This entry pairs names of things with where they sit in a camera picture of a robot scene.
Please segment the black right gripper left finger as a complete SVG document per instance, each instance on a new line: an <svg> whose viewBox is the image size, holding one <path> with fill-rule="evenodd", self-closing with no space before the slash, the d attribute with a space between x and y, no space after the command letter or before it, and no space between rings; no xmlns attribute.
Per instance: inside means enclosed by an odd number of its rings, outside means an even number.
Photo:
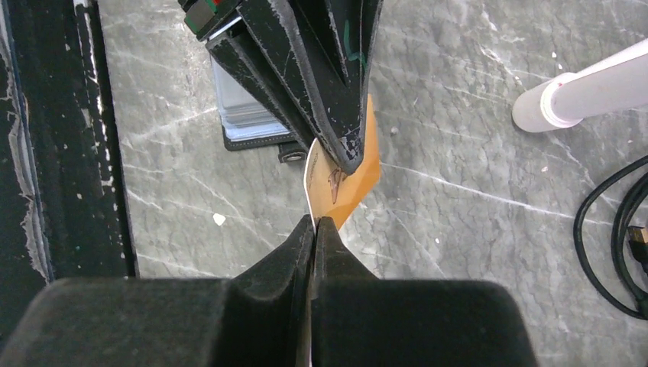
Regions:
<svg viewBox="0 0 648 367"><path fill-rule="evenodd" d="M68 278L30 303L3 366L307 366L314 232L235 278Z"/></svg>

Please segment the black leather card holder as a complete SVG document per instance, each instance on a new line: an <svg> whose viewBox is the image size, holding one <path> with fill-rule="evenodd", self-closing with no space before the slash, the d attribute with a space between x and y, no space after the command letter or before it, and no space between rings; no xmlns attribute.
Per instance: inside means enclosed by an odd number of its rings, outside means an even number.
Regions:
<svg viewBox="0 0 648 367"><path fill-rule="evenodd" d="M306 151L289 130L229 76L214 58L210 62L225 149L243 151L275 145L279 162L303 161Z"/></svg>

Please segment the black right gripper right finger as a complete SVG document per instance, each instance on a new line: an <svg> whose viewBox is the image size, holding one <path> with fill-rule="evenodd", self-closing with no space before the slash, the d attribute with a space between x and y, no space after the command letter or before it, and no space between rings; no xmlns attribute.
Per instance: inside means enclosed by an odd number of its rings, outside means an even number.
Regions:
<svg viewBox="0 0 648 367"><path fill-rule="evenodd" d="M316 230L311 296L315 366L535 366L517 303L490 281L380 279Z"/></svg>

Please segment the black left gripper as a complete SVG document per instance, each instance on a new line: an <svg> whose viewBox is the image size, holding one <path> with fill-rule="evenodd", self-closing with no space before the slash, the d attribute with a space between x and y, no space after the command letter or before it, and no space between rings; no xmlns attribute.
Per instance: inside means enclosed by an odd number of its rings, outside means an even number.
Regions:
<svg viewBox="0 0 648 367"><path fill-rule="evenodd" d="M210 57L302 148L315 135L343 172L358 169L364 157L368 74L381 1L177 3L198 41L240 14L248 31L230 30L208 41Z"/></svg>

